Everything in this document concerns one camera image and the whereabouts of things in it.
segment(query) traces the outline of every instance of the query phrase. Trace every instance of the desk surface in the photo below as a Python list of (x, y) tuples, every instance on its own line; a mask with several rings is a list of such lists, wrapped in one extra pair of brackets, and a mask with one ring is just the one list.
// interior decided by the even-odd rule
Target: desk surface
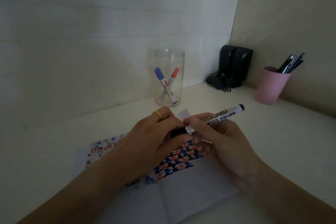
[[(205, 83), (183, 89), (174, 113), (216, 113), (244, 104), (234, 116), (256, 153), (273, 169), (336, 207), (336, 120), (279, 100), (274, 106), (254, 101), (248, 87), (231, 93)], [(1, 139), (0, 216), (14, 223), (70, 181), (75, 150), (102, 138), (129, 131), (158, 108), (153, 98), (134, 101)], [(248, 198), (238, 196), (183, 223), (271, 223)]]

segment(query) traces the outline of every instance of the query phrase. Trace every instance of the blue marker cap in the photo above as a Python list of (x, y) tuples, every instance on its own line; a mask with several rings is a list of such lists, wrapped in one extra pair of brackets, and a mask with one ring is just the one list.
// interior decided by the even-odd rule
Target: blue marker cap
[(157, 67), (154, 69), (154, 73), (156, 74), (156, 77), (161, 81), (165, 77), (163, 76), (163, 73), (161, 72), (160, 68)]

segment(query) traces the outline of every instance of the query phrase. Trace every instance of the hand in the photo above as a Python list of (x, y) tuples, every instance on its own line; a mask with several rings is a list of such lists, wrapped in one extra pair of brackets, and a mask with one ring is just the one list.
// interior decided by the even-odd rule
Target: hand
[(226, 119), (209, 126), (200, 120), (211, 115), (203, 113), (189, 117), (183, 122), (191, 125), (196, 131), (192, 135), (196, 149), (203, 155), (212, 152), (223, 163), (232, 181), (240, 187), (245, 187), (256, 177), (263, 162), (235, 122)]
[(170, 139), (169, 132), (184, 127), (168, 107), (140, 120), (109, 153), (88, 167), (99, 187), (120, 187), (156, 167), (167, 155), (191, 140), (188, 134)]

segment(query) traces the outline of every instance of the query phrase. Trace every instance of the transparent container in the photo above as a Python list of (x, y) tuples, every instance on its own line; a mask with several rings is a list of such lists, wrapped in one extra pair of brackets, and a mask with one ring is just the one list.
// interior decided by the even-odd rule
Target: transparent container
[(176, 48), (157, 48), (154, 50), (154, 65), (155, 67), (160, 68), (177, 101), (177, 103), (173, 104), (169, 96), (166, 94), (161, 82), (157, 80), (155, 85), (155, 102), (158, 105), (172, 107), (181, 103), (184, 54), (184, 50)]

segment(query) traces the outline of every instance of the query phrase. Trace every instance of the open notebook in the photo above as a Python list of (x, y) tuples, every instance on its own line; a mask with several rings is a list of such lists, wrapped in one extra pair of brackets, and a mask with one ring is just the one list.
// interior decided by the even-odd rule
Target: open notebook
[[(187, 110), (177, 117), (189, 117)], [(72, 179), (97, 161), (126, 134), (78, 149)], [(150, 174), (129, 183), (104, 209), (98, 224), (175, 224), (238, 193), (210, 156), (202, 156), (192, 141), (173, 151)]]

